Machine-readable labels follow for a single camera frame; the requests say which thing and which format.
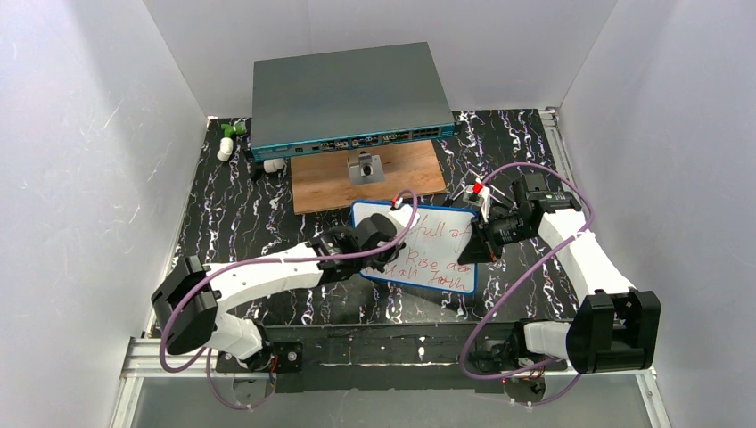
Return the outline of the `white pipe elbow fitting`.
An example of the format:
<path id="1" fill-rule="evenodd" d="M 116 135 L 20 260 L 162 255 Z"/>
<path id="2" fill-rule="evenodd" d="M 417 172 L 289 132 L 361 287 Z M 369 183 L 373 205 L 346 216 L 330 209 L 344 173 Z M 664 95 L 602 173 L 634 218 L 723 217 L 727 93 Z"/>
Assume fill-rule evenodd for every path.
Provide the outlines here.
<path id="1" fill-rule="evenodd" d="M 221 162 L 228 162 L 234 154 L 234 140 L 231 137 L 223 137 L 219 142 L 217 158 Z"/>

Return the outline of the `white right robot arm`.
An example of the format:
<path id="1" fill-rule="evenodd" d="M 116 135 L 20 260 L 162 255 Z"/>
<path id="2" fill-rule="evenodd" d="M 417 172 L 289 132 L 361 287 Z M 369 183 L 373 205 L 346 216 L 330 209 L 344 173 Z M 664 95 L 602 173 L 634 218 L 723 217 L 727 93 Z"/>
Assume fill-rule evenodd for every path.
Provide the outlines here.
<path id="1" fill-rule="evenodd" d="M 654 292 L 639 291 L 611 263 L 588 230 L 578 197 L 548 190 L 540 173 L 520 175 L 512 184 L 513 199 L 505 204 L 493 201 L 490 190 L 478 182 L 462 192 L 479 211 L 458 264 L 497 261 L 508 244 L 538 237 L 565 270 L 579 308 L 569 321 L 518 321 L 507 340 L 493 345 L 476 345 L 482 330 L 477 325 L 460 353 L 461 367 L 475 366 L 469 374 L 475 379 L 518 375 L 522 361 L 541 368 L 560 359 L 582 375 L 649 368 L 661 302 Z"/>

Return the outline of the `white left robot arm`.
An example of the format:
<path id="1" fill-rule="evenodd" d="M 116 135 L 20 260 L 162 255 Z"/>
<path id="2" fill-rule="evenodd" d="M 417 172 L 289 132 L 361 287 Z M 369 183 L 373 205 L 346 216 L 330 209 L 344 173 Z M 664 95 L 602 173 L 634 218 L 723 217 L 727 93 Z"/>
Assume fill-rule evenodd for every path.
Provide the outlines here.
<path id="1" fill-rule="evenodd" d="M 235 263 L 185 257 L 151 297 L 161 330 L 160 357 L 217 350 L 252 372 L 273 367 L 275 350 L 258 321 L 232 315 L 248 301 L 383 271 L 404 247 L 419 216 L 410 207 L 337 226 L 288 250 Z"/>

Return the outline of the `blue-framed small whiteboard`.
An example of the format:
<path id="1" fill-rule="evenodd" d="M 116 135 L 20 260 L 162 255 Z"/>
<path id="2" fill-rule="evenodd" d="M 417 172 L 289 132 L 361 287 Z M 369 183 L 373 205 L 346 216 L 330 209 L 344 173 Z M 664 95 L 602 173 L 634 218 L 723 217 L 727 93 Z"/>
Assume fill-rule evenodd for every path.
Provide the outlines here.
<path id="1" fill-rule="evenodd" d="M 472 237 L 474 217 L 473 210 L 419 206 L 415 224 L 405 237 L 406 247 L 397 258 L 382 272 L 365 268 L 360 275 L 444 292 L 474 293 L 478 269 L 474 264 L 461 265 L 458 261 Z"/>

